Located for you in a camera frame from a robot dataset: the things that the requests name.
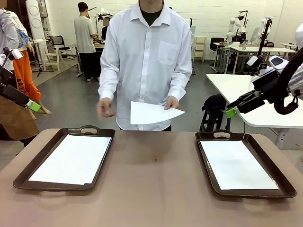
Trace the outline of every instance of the brown tabletop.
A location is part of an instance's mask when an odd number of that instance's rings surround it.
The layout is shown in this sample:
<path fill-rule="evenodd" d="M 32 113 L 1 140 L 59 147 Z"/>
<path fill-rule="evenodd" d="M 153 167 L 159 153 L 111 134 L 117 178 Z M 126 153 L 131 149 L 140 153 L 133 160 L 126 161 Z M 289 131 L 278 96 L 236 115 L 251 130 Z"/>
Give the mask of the brown tabletop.
<path fill-rule="evenodd" d="M 117 131 L 87 192 L 15 189 L 14 179 L 56 132 L 40 133 L 0 172 L 0 227 L 302 226 L 303 176 L 264 136 L 253 135 L 297 190 L 293 199 L 217 195 L 193 132 Z"/>

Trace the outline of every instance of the black tray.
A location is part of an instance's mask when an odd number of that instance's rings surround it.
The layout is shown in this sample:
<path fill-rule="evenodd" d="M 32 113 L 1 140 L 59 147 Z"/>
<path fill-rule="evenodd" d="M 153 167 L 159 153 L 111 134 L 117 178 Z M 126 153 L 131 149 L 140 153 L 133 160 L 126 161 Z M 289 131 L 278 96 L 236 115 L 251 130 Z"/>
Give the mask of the black tray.
<path fill-rule="evenodd" d="M 255 139 L 248 134 L 241 133 L 231 133 L 226 130 L 218 130 L 214 132 L 198 132 L 196 133 L 196 139 L 202 153 L 202 157 L 207 169 L 212 187 L 215 192 L 220 195 L 225 196 L 236 196 L 243 198 L 293 198 L 297 195 L 296 190 L 275 165 L 275 163 L 269 158 L 265 151 L 260 147 L 260 145 L 255 141 Z M 203 150 L 203 147 L 200 141 L 242 141 L 248 150 L 252 153 L 255 159 L 260 163 L 263 169 L 268 173 L 268 175 L 275 181 L 278 186 L 278 189 L 275 190 L 221 190 L 220 186 L 216 180 L 216 177 L 213 173 L 212 167 L 208 162 L 207 156 Z"/>
<path fill-rule="evenodd" d="M 78 129 L 60 129 L 55 136 L 46 144 L 46 146 L 35 156 L 35 158 L 25 167 L 25 169 L 14 180 L 14 187 L 19 189 L 31 189 L 40 191 L 84 191 L 92 188 L 98 178 L 102 164 L 105 160 L 108 148 L 105 155 L 100 162 L 96 175 L 92 183 L 86 183 L 84 185 L 77 184 L 64 184 L 64 183 L 49 183 L 49 182 L 35 182 L 28 181 L 32 174 L 41 166 L 41 164 L 50 156 L 50 154 L 58 147 L 62 140 L 67 135 L 77 136 L 95 136 L 95 137 L 111 137 L 111 141 L 115 135 L 115 130 L 99 129 L 95 126 L 87 125 Z"/>

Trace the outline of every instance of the neck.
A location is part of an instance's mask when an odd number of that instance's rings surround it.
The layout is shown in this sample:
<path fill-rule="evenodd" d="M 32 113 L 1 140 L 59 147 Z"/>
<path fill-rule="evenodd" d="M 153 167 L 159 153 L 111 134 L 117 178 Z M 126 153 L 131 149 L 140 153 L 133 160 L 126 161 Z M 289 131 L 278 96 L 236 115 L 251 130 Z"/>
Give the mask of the neck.
<path fill-rule="evenodd" d="M 163 8 L 163 0 L 139 0 L 140 8 L 147 13 L 159 12 Z"/>

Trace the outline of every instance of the white paper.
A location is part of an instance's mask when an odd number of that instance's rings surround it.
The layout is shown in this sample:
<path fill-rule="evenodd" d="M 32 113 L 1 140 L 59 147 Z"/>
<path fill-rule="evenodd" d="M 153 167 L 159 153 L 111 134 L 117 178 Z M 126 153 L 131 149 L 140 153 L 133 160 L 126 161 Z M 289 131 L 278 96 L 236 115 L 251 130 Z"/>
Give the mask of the white paper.
<path fill-rule="evenodd" d="M 201 141 L 222 190 L 278 189 L 242 141 Z"/>
<path fill-rule="evenodd" d="M 131 102 L 131 124 L 154 124 L 184 114 L 184 111 L 148 103 Z"/>
<path fill-rule="evenodd" d="M 67 135 L 29 181 L 92 183 L 111 138 Z"/>

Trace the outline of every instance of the orange pants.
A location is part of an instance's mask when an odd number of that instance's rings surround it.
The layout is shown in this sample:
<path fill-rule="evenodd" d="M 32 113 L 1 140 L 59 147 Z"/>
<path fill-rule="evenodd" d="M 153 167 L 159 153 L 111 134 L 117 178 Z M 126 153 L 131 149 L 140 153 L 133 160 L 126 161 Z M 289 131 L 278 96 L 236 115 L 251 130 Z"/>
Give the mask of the orange pants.
<path fill-rule="evenodd" d="M 33 74 L 28 53 L 27 51 L 22 51 L 22 53 L 23 58 L 15 59 L 13 61 L 18 89 L 33 101 L 38 102 L 41 98 L 41 93 L 33 83 Z"/>

